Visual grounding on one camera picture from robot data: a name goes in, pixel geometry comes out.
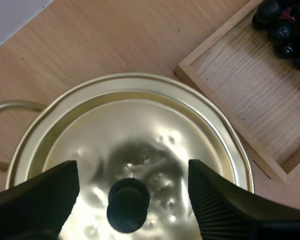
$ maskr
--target wooden tray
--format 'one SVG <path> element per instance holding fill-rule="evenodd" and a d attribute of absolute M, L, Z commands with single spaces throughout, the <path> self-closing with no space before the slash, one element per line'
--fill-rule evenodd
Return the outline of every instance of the wooden tray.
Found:
<path fill-rule="evenodd" d="M 252 28 L 260 2 L 245 5 L 175 73 L 219 107 L 268 177 L 287 183 L 300 170 L 300 71 L 274 55 L 266 32 Z"/>

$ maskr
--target pot handle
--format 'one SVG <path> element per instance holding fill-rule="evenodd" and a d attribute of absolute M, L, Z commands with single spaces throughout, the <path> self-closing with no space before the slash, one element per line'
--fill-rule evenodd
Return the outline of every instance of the pot handle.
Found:
<path fill-rule="evenodd" d="M 27 100 L 6 100 L 0 102 L 0 113 L 14 109 L 41 112 L 45 108 L 46 105 L 44 104 Z M 9 169 L 9 165 L 10 164 L 8 162 L 0 161 L 0 171 L 7 171 Z"/>

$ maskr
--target wooden table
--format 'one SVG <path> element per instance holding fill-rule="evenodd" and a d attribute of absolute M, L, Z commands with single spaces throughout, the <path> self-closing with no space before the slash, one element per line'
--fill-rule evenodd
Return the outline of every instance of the wooden table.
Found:
<path fill-rule="evenodd" d="M 79 83 L 112 73 L 173 77 L 177 64 L 247 2 L 54 0 L 0 47 L 0 101 L 48 104 Z M 0 160 L 10 161 L 36 115 L 0 115 Z M 292 197 L 295 188 L 252 167 L 257 194 L 300 208 L 300 200 Z M 5 177 L 0 173 L 0 191 Z"/>

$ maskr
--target gold metal lid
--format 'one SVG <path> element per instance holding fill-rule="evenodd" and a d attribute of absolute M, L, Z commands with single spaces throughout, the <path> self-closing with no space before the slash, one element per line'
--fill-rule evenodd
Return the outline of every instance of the gold metal lid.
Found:
<path fill-rule="evenodd" d="M 199 240 L 189 159 L 254 191 L 246 153 L 208 99 L 165 77 L 113 74 L 78 85 L 40 114 L 14 154 L 7 188 L 76 160 L 80 194 L 62 239 Z M 130 234 L 115 231 L 106 217 L 109 190 L 123 178 L 142 181 L 150 193 L 147 219 Z"/>

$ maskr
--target lid knob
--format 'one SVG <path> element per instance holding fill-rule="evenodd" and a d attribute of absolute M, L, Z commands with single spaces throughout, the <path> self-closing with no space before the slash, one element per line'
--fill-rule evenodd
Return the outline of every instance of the lid knob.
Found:
<path fill-rule="evenodd" d="M 132 233 L 146 221 L 150 195 L 146 186 L 134 178 L 116 182 L 108 195 L 106 216 L 110 225 L 121 233 Z"/>

